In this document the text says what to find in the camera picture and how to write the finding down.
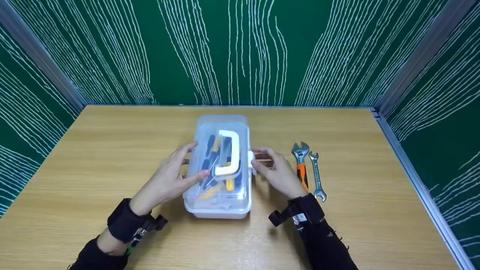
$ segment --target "wrist strap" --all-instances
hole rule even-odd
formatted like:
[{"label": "wrist strap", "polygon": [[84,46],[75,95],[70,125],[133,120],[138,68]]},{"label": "wrist strap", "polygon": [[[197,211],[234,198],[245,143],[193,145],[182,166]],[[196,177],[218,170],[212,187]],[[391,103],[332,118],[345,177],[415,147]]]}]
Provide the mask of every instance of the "wrist strap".
[{"label": "wrist strap", "polygon": [[298,197],[288,201],[288,206],[281,213],[275,210],[268,216],[271,223],[278,227],[290,217],[297,217],[300,222],[309,222],[311,224],[319,223],[325,214],[317,199],[309,193],[303,197]]},{"label": "wrist strap", "polygon": [[108,217],[107,226],[113,237],[123,243],[129,243],[148,219],[152,219],[150,214],[137,216],[133,213],[130,209],[130,199],[125,198]]}]

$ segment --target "orange wrench handle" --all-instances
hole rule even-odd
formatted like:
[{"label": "orange wrench handle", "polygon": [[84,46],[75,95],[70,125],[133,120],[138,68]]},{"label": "orange wrench handle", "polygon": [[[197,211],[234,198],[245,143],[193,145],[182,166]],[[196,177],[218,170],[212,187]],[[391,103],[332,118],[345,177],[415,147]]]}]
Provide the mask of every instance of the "orange wrench handle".
[{"label": "orange wrench handle", "polygon": [[300,179],[301,185],[308,192],[307,167],[305,163],[297,164],[297,177]]}]

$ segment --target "hand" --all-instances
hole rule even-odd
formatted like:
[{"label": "hand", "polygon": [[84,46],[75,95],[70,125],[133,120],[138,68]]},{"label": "hand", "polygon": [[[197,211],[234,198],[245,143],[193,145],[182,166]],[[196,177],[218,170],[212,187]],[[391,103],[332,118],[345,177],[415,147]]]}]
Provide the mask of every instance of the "hand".
[{"label": "hand", "polygon": [[268,147],[255,148],[253,152],[257,160],[273,161],[272,169],[256,160],[252,160],[252,165],[275,189],[289,199],[303,197],[308,194],[284,156]]},{"label": "hand", "polygon": [[186,179],[180,176],[180,167],[189,162],[184,159],[185,155],[197,144],[192,142],[178,148],[160,164],[150,180],[130,201],[130,208],[135,214],[148,214],[157,205],[180,196],[210,174],[208,170],[203,170]]}]

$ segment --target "forearm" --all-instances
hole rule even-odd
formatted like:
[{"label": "forearm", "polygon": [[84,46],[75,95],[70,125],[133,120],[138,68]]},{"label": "forearm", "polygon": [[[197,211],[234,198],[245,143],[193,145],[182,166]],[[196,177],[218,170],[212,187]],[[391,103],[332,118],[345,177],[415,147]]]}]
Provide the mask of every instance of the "forearm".
[{"label": "forearm", "polygon": [[[303,202],[311,203],[311,200],[303,199]],[[323,213],[316,201],[313,204],[308,208]],[[307,221],[300,224],[299,234],[313,270],[358,269],[347,248],[324,217],[317,223]]]},{"label": "forearm", "polygon": [[[144,204],[132,199],[129,208],[136,216],[150,212]],[[115,238],[108,228],[97,238],[90,240],[78,255],[70,270],[122,270],[128,262],[126,251],[130,243]]]}]

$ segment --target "black sleeve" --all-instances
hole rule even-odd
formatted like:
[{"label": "black sleeve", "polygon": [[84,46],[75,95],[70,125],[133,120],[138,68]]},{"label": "black sleeve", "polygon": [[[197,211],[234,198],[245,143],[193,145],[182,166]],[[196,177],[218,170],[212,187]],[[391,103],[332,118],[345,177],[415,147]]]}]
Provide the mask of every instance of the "black sleeve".
[{"label": "black sleeve", "polygon": [[[311,204],[307,207],[310,211],[323,213],[316,200],[305,197],[298,198],[295,203]],[[316,224],[301,222],[297,228],[313,270],[358,270],[347,248],[325,219]]]},{"label": "black sleeve", "polygon": [[96,244],[97,238],[85,245],[77,261],[68,268],[69,270],[123,270],[125,268],[128,256],[111,256],[103,253]]}]

